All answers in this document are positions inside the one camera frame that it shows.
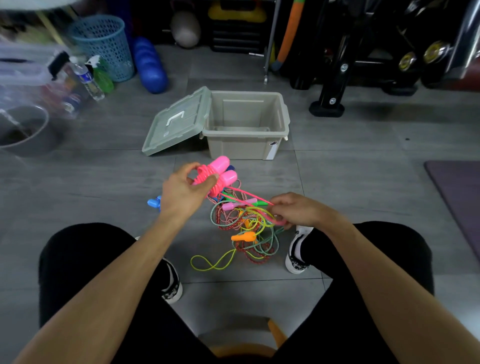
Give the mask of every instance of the gray bucket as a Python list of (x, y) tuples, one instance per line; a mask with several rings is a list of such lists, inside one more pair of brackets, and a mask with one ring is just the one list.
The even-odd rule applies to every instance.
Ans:
[(49, 123), (47, 110), (36, 105), (25, 105), (7, 111), (30, 136), (26, 137), (0, 114), (0, 149), (20, 157), (36, 157), (58, 145), (59, 138)]

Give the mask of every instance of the pink jump rope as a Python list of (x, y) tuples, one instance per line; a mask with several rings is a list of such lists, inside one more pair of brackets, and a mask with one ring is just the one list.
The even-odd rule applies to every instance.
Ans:
[[(218, 180), (216, 182), (216, 185), (213, 186), (213, 188), (210, 190), (208, 195), (210, 197), (217, 197), (218, 195), (227, 197), (228, 199), (238, 201), (239, 203), (242, 204), (242, 206), (251, 206), (255, 207), (251, 204), (250, 200), (239, 200), (237, 198), (234, 198), (232, 196), (228, 196), (222, 193), (223, 189), (225, 187), (228, 187), (231, 190), (238, 191), (244, 194), (248, 194), (252, 196), (253, 198), (256, 198), (258, 200), (264, 201), (268, 203), (269, 205), (273, 205), (270, 201), (264, 200), (261, 197), (255, 196), (254, 194), (251, 194), (249, 192), (246, 192), (244, 190), (241, 190), (239, 188), (235, 188), (230, 186), (237, 180), (237, 173), (234, 170), (227, 170), (228, 166), (230, 165), (230, 159), (226, 156), (220, 156), (217, 159), (215, 159), (212, 163), (210, 163), (208, 166), (205, 164), (197, 168), (198, 176), (193, 180), (193, 184), (199, 184), (204, 182), (208, 176), (211, 176), (212, 174), (217, 173), (219, 175)], [(285, 225), (285, 221), (271, 221), (271, 217), (267, 216), (265, 213), (262, 211), (258, 211), (265, 219), (270, 221), (271, 223), (274, 223), (275, 225)]]

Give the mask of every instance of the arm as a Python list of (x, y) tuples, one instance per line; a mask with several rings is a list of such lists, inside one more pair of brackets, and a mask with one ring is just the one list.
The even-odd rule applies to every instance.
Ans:
[(290, 225), (312, 226), (330, 238), (400, 363), (480, 363), (480, 342), (344, 216), (298, 194), (283, 194), (271, 201), (276, 204), (271, 212)]
[(192, 186), (187, 164), (163, 184), (162, 212), (129, 249), (67, 302), (20, 352), (15, 364), (110, 363), (156, 266), (217, 175)]

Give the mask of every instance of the beige plastic container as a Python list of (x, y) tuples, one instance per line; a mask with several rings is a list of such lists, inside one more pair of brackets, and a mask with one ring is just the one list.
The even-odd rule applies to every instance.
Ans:
[(277, 92), (210, 91), (207, 87), (159, 112), (142, 151), (150, 156), (182, 140), (207, 137), (213, 159), (273, 159), (288, 138), (287, 106)]
[(212, 91), (201, 135), (212, 159), (273, 159), (288, 139), (290, 117), (278, 92)]

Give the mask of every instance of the person's left hand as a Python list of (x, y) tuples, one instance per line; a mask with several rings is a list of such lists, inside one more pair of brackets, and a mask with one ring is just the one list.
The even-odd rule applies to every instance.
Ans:
[(198, 162), (184, 164), (163, 182), (160, 218), (175, 217), (186, 222), (198, 210), (218, 179), (218, 174), (213, 174), (205, 182), (192, 185), (193, 180), (187, 176), (199, 166)]

